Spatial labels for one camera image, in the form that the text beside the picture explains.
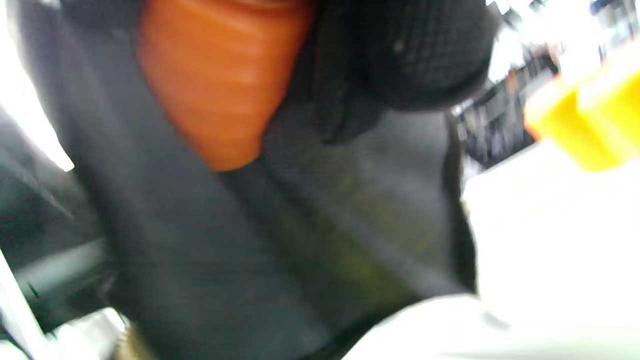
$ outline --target yellow object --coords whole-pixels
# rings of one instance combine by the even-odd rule
[[[617,167],[640,153],[640,42],[612,55],[577,85],[558,77],[525,107],[525,126],[550,138],[587,171]]]

